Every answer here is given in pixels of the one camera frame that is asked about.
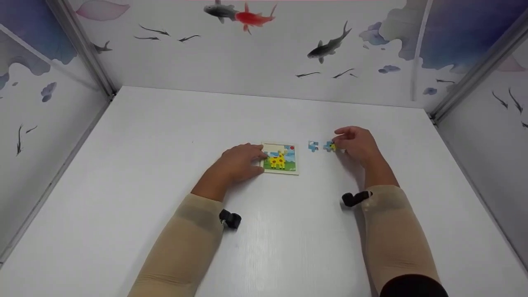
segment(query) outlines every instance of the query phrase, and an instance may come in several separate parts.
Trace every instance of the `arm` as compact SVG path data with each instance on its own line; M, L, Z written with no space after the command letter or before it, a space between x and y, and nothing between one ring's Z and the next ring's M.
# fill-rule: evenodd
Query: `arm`
M128 297L192 297L220 245L219 213L228 188L253 178L266 158L261 145L239 145L222 154L200 178L169 220L136 278Z
M367 268L378 293L392 279L406 274L438 283L427 239L389 164L372 134L359 127L335 131L336 146L358 159L365 169L365 188L373 193L361 207L366 222Z

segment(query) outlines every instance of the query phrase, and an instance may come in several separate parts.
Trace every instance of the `white wall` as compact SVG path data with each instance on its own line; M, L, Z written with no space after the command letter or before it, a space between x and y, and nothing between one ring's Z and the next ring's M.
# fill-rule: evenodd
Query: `white wall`
M439 125L451 151L528 265L528 42ZM512 95L524 110L515 107ZM508 104L505 108L492 94Z
M0 88L0 262L10 240L106 104L79 58L66 65L54 59L58 68L50 67L26 49L27 44L15 41L17 37L5 27L0 31L0 76L8 77ZM44 102L41 92L51 83L56 87Z
M278 1L276 19L242 30L204 12L214 1L70 0L91 41L112 51L100 59L118 86L434 108L448 87L528 7L525 0ZM243 1L223 1L244 10ZM275 2L249 1L268 16ZM101 17L115 18L99 21ZM413 63L424 18L423 42ZM493 22L482 20L493 19ZM309 59L319 40L350 34L323 64ZM379 30L368 31L382 22ZM165 30L170 36L147 31ZM179 42L179 39L198 34ZM138 40L153 37L159 40ZM400 71L380 73L385 66ZM350 68L339 78L334 76ZM298 78L296 75L321 72ZM434 94L424 95L426 88ZM411 90L416 101L411 101Z

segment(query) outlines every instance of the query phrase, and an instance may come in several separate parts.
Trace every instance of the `hand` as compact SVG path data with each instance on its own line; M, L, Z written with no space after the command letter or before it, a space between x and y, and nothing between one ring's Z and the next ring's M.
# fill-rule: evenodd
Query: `hand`
M340 134L332 139L336 148L345 149L347 154L358 160L363 167L373 159L383 158L369 130L349 126L339 128L334 133Z
M203 174L191 193L211 200L223 201L227 189L233 183L245 181L264 172L253 166L254 161L266 159L263 145L241 144L225 151Z
M264 172L264 168L253 166L254 161L266 159L262 144L241 144L225 151L216 161L210 171L218 175L228 177L230 184L249 180Z

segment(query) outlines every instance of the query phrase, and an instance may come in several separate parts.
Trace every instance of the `compression sleeve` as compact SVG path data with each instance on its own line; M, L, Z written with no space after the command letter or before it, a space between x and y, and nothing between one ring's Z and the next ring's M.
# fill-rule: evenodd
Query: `compression sleeve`
M419 274L440 282L427 239L402 189L376 185L361 203L366 222L367 267L378 293L388 281Z
M220 245L223 204L189 194L169 220L128 297L193 297Z

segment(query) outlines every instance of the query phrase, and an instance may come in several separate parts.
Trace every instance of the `black fish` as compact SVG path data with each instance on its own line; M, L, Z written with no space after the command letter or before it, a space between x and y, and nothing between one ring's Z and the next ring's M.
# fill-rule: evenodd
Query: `black fish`
M109 48L108 48L108 43L110 43L110 40L107 41L107 42L105 43L105 47L104 47L104 48L102 48L102 47L100 47L100 46L97 46L97 45L94 44L94 43L92 43L92 45L93 45L94 48L96 48L97 53L100 54L100 53L102 53L102 52L108 52L108 51L111 51L111 50L112 50L112 49L109 49Z
M334 76L334 77L332 77L332 78L338 78L338 77L340 77L341 75L343 75L343 74L349 72L350 70L354 70L354 68L350 68L350 69L346 70L345 72L339 73L338 75L336 75L336 76Z
M339 36L336 39L330 40L327 44L323 45L323 41L319 40L319 43L317 44L317 47L312 50L308 54L308 58L310 59L319 59L319 63L323 64L325 61L325 57L329 54L335 54L335 50L341 46L341 43L343 42L343 39L350 33L350 30L346 30L346 25L348 24L348 21L346 21L345 26L343 27L343 34Z
M37 127L38 127L38 126L35 126L35 127L31 128L31 129L27 130L27 131L26 131L26 134L29 133L29 132L31 132L31 131L33 131L33 130L35 130Z
M301 78L303 76L309 76L309 75L312 75L312 74L321 74L321 72L310 72L310 73L304 73L304 74L295 75L295 76L298 77L298 78Z
M193 35L193 36L189 36L189 37L185 37L185 38L182 38L182 39L178 39L178 41L180 42L185 42L193 37L200 37L200 35Z
M170 36L167 31L162 31L162 30L154 30L154 29L149 29L149 28L145 28L143 26L141 26L141 24L138 24L140 27L142 27L143 29L147 30L147 31L152 31L152 32L156 32L156 33L159 33L159 34L163 34L163 35L167 35L167 36Z
M517 107L517 109L519 110L519 113L523 113L523 107L519 104L519 102L517 100L515 100L515 98L513 97L512 95L512 89L511 88L508 88L508 93L510 93L510 97L513 99L513 102L515 102L515 107Z
M18 128L18 143L16 144L16 155L20 154L22 152L22 142L20 140L20 130L22 130L23 124L20 125Z
M158 37L135 37L137 39L150 39L150 40L159 40Z
M456 83L452 80L443 80L443 79L437 79L436 82L451 82L451 83Z
M228 17L232 21L237 20L235 15L238 11L234 10L234 5L223 5L220 0L214 0L214 4L204 7L203 11L216 16L222 24L224 23L224 17Z
M493 97L495 97L497 100L499 100L499 101L501 102L501 104L502 104L504 107L506 107L506 109L508 109L508 103L506 103L506 102L500 100L500 99L497 97L497 95L495 95L495 93L494 93L493 91L492 91L492 94L493 94Z

